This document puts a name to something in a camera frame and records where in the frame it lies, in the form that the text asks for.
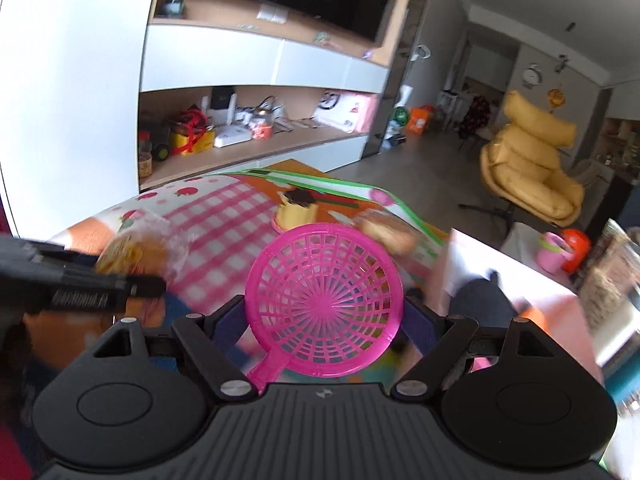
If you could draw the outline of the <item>black plush toy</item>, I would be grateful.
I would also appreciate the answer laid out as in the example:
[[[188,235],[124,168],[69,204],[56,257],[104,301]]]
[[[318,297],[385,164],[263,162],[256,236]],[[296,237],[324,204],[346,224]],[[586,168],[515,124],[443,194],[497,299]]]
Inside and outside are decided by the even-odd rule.
[[[487,278],[473,278],[452,296],[449,316],[472,318],[484,327],[508,327],[518,311],[500,288],[500,275],[491,271]]]

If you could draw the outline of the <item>packaged bread bun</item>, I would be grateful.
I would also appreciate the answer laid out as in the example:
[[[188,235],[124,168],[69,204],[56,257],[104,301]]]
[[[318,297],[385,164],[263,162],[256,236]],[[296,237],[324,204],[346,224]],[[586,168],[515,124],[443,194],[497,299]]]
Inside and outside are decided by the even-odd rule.
[[[174,255],[170,223],[152,212],[136,209],[101,252],[94,270],[126,278],[130,296],[163,296]]]

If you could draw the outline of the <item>pink plastic strainer basket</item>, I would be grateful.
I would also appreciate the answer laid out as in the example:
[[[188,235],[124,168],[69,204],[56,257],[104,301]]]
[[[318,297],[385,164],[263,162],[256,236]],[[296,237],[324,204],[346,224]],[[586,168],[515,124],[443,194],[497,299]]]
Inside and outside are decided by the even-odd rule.
[[[376,361],[398,333],[404,288],[385,248],[350,226],[314,223],[277,236],[250,268],[248,326],[265,357],[258,390],[284,370],[343,377]]]

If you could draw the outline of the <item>colourful play mat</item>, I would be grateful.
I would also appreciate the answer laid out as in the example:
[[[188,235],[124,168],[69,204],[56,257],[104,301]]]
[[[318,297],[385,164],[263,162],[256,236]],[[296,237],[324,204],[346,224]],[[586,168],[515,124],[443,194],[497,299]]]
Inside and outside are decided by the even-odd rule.
[[[259,178],[202,176],[168,183],[154,191],[142,193],[110,209],[70,226],[48,242],[63,245],[82,254],[98,256],[122,226],[132,224],[131,216],[152,212],[164,217],[171,226],[189,235],[190,246],[186,263],[169,289],[186,307],[169,307],[169,299],[162,304],[134,304],[127,314],[143,321],[144,326],[160,326],[178,312],[186,310],[209,314],[222,305],[214,301],[214,292],[228,292],[229,297],[244,289],[250,266],[262,248],[271,242],[277,231],[271,220],[280,204],[280,194],[291,185],[273,183]],[[366,200],[326,194],[320,203],[318,221],[351,225],[358,210],[383,210],[397,202],[386,191],[364,188]],[[439,255],[447,235],[430,224],[424,229],[419,247],[416,272],[427,271]],[[30,404],[36,392],[111,325],[110,318],[88,314],[41,313],[24,318],[26,335],[32,353],[22,391],[27,404],[18,412],[14,422],[1,422],[1,479],[31,479],[34,471],[46,462],[34,437],[29,433]]]

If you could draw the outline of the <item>pink cardboard box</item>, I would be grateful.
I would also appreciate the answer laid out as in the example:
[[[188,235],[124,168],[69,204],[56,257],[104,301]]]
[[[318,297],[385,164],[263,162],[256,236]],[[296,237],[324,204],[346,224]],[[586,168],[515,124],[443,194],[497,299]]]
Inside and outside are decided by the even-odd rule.
[[[486,278],[492,271],[499,274],[500,287],[515,310],[536,309],[534,320],[540,321],[555,342],[602,382],[585,313],[574,292],[461,231],[450,231],[432,266],[425,292],[427,307],[439,315],[447,314],[460,286],[472,278]]]

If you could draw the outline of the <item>yellow pudding toy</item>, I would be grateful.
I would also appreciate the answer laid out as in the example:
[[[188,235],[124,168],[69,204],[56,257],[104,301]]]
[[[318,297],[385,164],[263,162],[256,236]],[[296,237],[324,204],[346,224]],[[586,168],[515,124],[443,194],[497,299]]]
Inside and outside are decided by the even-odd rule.
[[[272,219],[278,232],[283,233],[317,221],[318,203],[308,190],[292,188],[281,193],[280,199],[281,203]]]

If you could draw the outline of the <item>orange plastic bucket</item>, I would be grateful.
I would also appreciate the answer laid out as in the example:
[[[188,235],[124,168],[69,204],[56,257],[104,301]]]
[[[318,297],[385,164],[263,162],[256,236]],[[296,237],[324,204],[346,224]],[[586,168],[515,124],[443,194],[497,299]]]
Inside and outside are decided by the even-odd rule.
[[[565,229],[561,233],[564,242],[573,251],[570,258],[562,265],[562,270],[567,274],[573,274],[588,256],[591,249],[591,240],[578,229]]]

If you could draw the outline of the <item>large glass nut jar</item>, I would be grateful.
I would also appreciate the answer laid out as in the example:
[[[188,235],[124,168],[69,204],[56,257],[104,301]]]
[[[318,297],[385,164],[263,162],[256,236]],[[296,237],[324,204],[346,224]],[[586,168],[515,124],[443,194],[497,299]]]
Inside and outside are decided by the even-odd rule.
[[[594,333],[639,281],[639,229],[625,231],[608,219],[588,257],[578,297]]]

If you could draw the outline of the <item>yellow lounge chair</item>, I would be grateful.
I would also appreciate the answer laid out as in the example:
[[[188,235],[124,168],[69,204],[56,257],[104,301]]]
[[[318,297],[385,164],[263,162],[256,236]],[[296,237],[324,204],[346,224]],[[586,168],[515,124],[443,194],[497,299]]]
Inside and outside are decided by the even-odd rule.
[[[576,125],[527,101],[515,90],[503,102],[506,124],[480,150],[480,176],[488,190],[560,228],[582,212],[585,191],[561,165],[560,151],[570,148]]]

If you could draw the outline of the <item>white flat box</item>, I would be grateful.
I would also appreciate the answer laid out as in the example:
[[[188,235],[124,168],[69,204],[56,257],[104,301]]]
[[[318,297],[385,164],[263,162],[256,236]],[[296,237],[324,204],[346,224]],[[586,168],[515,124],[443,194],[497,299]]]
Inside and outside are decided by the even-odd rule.
[[[220,126],[215,131],[214,147],[228,148],[228,146],[252,140],[252,133],[245,127],[238,125]]]

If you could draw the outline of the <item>orange paper bag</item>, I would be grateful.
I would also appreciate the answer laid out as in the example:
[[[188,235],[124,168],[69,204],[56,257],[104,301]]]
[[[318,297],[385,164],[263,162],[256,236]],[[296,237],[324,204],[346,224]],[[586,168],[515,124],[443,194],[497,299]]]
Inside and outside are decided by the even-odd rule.
[[[408,133],[416,134],[420,136],[427,129],[428,124],[434,114],[434,106],[427,105],[421,107],[415,107],[409,114],[408,124],[406,125],[406,131]]]

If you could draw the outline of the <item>watermelon ball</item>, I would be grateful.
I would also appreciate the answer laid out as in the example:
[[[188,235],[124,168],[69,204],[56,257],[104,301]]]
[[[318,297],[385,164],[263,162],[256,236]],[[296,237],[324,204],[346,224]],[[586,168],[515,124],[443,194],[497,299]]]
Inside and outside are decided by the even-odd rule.
[[[410,112],[407,107],[396,106],[394,108],[393,121],[401,127],[408,124]]]

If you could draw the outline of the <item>white SF parcel box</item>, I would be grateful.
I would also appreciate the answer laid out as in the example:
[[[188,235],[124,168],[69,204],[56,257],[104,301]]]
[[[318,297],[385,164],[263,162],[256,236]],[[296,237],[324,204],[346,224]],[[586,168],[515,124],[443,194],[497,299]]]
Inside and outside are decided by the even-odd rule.
[[[312,118],[346,133],[368,133],[377,109],[376,94],[328,90],[323,93]]]

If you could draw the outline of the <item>orange hanging ornament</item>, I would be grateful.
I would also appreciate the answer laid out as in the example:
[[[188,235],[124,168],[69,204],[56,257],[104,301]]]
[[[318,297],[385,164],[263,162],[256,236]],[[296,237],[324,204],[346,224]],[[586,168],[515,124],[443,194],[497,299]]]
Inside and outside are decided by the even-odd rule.
[[[547,92],[547,101],[552,110],[557,110],[565,105],[566,97],[561,88],[552,88]]]

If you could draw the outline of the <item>panda wall clock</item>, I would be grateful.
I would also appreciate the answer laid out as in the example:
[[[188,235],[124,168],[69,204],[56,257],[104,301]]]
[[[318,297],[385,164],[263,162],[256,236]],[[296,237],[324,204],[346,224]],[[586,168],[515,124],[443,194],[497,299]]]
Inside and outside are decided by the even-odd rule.
[[[522,73],[522,85],[527,89],[533,89],[534,87],[542,84],[542,71],[538,64],[530,64]]]

